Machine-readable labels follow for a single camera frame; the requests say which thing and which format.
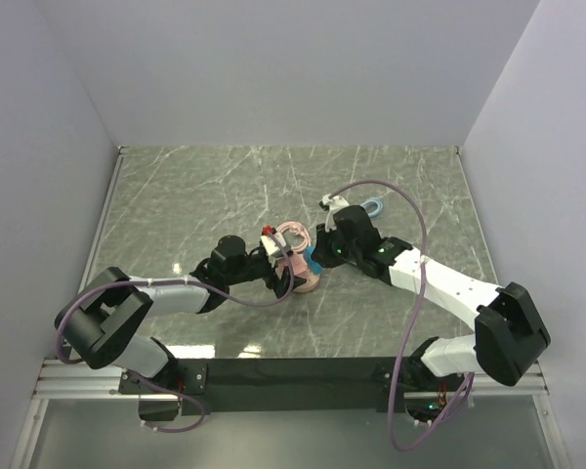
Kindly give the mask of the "blue plug adapter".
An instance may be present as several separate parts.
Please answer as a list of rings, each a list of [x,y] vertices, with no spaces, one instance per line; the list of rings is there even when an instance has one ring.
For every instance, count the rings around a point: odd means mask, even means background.
[[[313,254],[314,254],[314,247],[312,245],[307,246],[302,252],[303,258],[304,258],[305,262],[307,263],[309,270],[314,275],[319,276],[322,273],[322,267],[320,266],[320,264],[317,261],[315,261],[313,259]]]

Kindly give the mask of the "pink cube socket adapter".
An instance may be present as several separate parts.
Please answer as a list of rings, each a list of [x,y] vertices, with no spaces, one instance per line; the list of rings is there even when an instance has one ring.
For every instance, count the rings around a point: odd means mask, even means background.
[[[307,278],[308,277],[308,265],[303,257],[302,254],[291,251],[288,253],[288,259],[290,264],[293,268],[293,275],[299,278]],[[279,277],[282,276],[284,269],[288,266],[286,260],[281,257],[276,260],[276,272]]]

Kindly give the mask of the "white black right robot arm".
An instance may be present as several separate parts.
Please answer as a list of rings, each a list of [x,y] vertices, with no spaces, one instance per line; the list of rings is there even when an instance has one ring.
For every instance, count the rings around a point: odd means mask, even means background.
[[[327,217],[315,228],[312,258],[326,269],[345,264],[413,293],[463,321],[471,334],[430,338],[404,361],[405,379],[430,390],[443,377],[483,372],[516,385],[551,343],[529,292],[463,275],[423,255],[410,243],[380,235],[366,211],[337,196],[320,203]]]

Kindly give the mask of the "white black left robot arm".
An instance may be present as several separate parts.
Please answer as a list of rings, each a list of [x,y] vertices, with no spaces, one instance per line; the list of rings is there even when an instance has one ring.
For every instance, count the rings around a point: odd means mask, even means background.
[[[154,338],[138,333],[145,318],[177,313],[202,315],[230,301],[258,309],[261,302],[230,290],[262,280],[274,294],[271,306],[295,287],[292,250],[282,234],[266,231],[252,250],[237,235],[222,237],[210,255],[182,277],[131,277],[117,267],[94,278],[55,318],[55,353],[65,363],[92,369],[109,365],[141,375],[152,392],[169,390],[176,379],[173,356]]]

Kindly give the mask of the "pink round power strip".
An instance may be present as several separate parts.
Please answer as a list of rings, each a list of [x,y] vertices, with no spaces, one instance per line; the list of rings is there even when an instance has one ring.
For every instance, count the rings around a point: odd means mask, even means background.
[[[294,279],[294,293],[308,293],[316,289],[319,284],[320,275],[314,274],[311,271],[304,271]]]

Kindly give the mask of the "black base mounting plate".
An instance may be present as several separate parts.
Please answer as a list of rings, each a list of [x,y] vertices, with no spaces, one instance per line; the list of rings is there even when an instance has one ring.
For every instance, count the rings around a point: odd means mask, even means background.
[[[165,390],[200,401],[206,414],[234,411],[388,410],[395,358],[179,359],[175,374],[156,378]],[[200,415],[195,404],[172,395],[171,401],[124,373],[119,394],[138,396],[145,422],[171,422],[179,415]],[[437,397],[456,391],[463,377],[435,377],[408,357],[400,367],[395,412],[405,413],[405,394]]]

